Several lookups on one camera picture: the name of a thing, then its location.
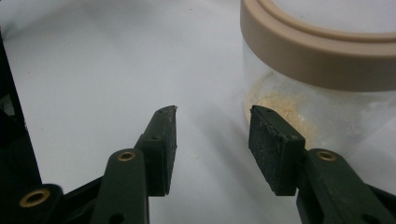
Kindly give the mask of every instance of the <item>white table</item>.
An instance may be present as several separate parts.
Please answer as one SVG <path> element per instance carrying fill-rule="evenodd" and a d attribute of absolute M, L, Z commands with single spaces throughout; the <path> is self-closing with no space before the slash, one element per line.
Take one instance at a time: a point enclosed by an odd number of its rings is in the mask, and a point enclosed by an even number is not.
<path fill-rule="evenodd" d="M 151 223 L 301 223 L 248 149 L 239 0 L 3 0 L 0 25 L 45 183 L 75 189 L 177 105 L 170 194 Z M 348 158 L 396 193 L 395 120 Z"/>

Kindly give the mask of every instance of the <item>brass insert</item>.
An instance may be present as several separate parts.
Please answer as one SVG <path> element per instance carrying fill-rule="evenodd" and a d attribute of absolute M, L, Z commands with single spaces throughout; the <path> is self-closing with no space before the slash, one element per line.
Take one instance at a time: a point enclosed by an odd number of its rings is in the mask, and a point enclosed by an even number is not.
<path fill-rule="evenodd" d="M 134 154 L 134 152 L 129 152 L 129 151 L 122 152 L 122 153 L 119 155 L 119 161 L 130 161 L 130 160 L 133 160 L 134 157 L 136 157 L 136 155 Z"/>
<path fill-rule="evenodd" d="M 34 207 L 46 201 L 50 196 L 48 189 L 35 189 L 23 196 L 20 200 L 20 207 Z"/>
<path fill-rule="evenodd" d="M 317 152 L 317 156 L 321 158 L 324 161 L 335 161 L 337 160 L 337 157 L 335 157 L 334 154 L 328 151 L 319 151 Z"/>

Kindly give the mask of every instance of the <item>clear plastic jar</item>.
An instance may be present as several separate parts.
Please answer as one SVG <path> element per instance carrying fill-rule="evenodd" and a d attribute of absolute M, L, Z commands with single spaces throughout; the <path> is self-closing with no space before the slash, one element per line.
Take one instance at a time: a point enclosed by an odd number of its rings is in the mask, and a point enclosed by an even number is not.
<path fill-rule="evenodd" d="M 252 105 L 272 108 L 307 149 L 346 155 L 394 117 L 396 33 L 321 28 L 270 0 L 243 0 L 241 28 L 248 118 Z"/>

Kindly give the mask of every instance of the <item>jar lid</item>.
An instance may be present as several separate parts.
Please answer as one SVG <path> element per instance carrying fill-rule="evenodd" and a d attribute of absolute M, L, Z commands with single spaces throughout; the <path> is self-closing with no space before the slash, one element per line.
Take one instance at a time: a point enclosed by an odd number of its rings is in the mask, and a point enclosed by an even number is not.
<path fill-rule="evenodd" d="M 242 0 L 241 30 L 257 57 L 285 76 L 341 91 L 396 90 L 396 32 L 323 28 L 271 0 Z"/>

